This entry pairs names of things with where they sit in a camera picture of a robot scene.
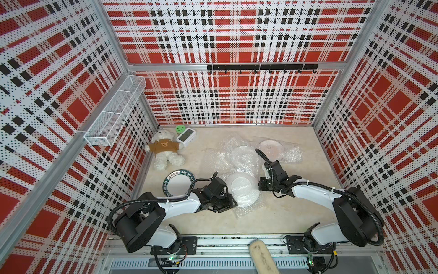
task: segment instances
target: brown shirt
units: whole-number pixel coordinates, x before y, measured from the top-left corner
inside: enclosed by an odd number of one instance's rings
[[[148,146],[151,149],[151,151],[154,153],[154,155],[157,155],[158,153],[163,151],[176,152],[180,147],[180,143],[174,142],[170,139],[161,139],[155,141],[153,144],[149,144]]]

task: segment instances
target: white plate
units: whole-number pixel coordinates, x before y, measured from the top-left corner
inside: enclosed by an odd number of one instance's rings
[[[187,194],[187,190],[194,182],[193,174],[185,169],[175,170],[167,175],[163,182],[163,192],[166,197]]]
[[[283,145],[274,140],[265,140],[259,144],[260,150],[270,159],[272,162],[278,160],[280,153],[283,151]]]
[[[239,207],[252,205],[260,195],[256,178],[246,173],[233,173],[225,183]]]

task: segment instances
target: plate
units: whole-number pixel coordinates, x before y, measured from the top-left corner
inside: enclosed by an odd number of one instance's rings
[[[278,160],[280,153],[283,151],[283,145],[274,140],[260,142],[259,148],[271,161]]]
[[[163,192],[166,197],[179,196],[186,194],[193,186],[193,174],[188,170],[179,169],[167,175],[163,182]]]
[[[249,174],[233,173],[225,180],[225,183],[239,207],[252,205],[260,195],[256,178]]]
[[[231,164],[237,168],[252,168],[259,156],[250,146],[238,146],[229,156]]]

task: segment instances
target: perforated wall panel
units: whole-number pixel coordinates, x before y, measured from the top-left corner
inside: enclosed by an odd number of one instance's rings
[[[391,1],[317,129],[345,188],[382,214],[396,273],[438,266],[438,3]]]
[[[102,2],[132,64],[344,61],[374,3]]]
[[[121,74],[88,1],[0,4],[0,228]]]
[[[129,200],[152,134],[136,103],[112,147],[86,145],[0,273],[93,273],[107,237],[105,218]]]
[[[161,125],[310,125],[337,71],[138,72]]]

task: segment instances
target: beige floor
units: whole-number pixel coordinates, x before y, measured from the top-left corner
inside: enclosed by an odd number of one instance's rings
[[[216,148],[223,136],[237,132],[245,139],[253,136],[272,138],[299,144],[303,161],[298,164],[282,164],[288,175],[296,174],[310,181],[339,187],[327,158],[311,127],[217,127],[195,128],[196,140],[180,152],[186,158],[184,166],[196,178],[209,176],[202,171],[202,159],[207,148]],[[148,171],[143,192],[164,196],[162,183],[172,171],[180,169],[168,165],[165,171],[156,171],[152,165]],[[170,218],[164,224],[173,224],[182,234],[258,234],[258,233],[303,233],[317,222],[335,220],[330,210],[301,198],[278,199],[271,192],[263,192],[265,206],[237,219],[232,210],[223,213],[202,211]]]

